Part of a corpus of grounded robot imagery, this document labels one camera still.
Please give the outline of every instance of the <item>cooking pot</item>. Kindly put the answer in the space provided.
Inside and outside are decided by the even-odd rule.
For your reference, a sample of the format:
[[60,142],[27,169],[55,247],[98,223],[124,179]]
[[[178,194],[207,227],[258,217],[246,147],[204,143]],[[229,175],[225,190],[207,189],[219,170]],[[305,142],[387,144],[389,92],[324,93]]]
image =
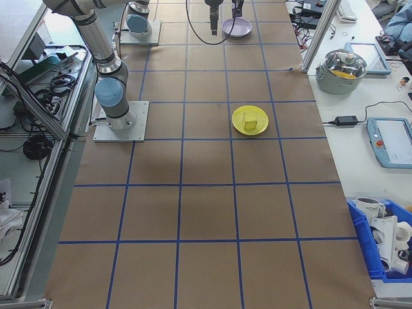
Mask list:
[[366,74],[366,61],[347,50],[332,50],[316,67],[319,87],[333,95],[352,92]]

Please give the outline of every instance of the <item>blue shirt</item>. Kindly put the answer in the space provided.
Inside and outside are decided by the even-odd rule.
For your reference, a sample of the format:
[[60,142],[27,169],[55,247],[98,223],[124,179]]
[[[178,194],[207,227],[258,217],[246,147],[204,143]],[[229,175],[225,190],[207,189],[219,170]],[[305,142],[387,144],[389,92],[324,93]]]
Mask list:
[[[391,18],[385,32],[392,35],[394,40],[412,41],[412,3],[405,5]],[[407,52],[399,50],[399,55],[412,59],[412,50],[408,50]]]

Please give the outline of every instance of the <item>pot handle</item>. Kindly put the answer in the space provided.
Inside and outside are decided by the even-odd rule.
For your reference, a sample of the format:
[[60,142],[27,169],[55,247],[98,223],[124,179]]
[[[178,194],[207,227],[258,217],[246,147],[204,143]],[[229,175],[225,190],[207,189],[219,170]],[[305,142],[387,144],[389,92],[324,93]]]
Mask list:
[[323,79],[323,70],[321,70],[321,67],[317,66],[315,70],[316,70],[316,78],[319,79],[319,80],[322,80]]

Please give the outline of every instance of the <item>tablet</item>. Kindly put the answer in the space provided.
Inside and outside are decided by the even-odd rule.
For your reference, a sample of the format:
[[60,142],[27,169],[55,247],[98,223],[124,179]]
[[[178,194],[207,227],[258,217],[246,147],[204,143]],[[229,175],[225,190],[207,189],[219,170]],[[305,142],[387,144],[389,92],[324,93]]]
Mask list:
[[361,56],[368,65],[366,74],[389,75],[392,73],[391,67],[385,60],[385,54],[377,43],[356,43],[347,42],[345,50]]
[[405,118],[369,118],[373,152],[383,167],[412,169],[412,129]]

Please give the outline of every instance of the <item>mug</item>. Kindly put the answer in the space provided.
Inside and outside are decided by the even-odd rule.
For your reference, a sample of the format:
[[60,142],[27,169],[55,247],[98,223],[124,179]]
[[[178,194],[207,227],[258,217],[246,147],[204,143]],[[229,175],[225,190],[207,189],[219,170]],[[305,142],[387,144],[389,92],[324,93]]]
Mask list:
[[373,198],[356,198],[356,207],[366,215],[369,225],[372,218],[385,216],[385,205]]

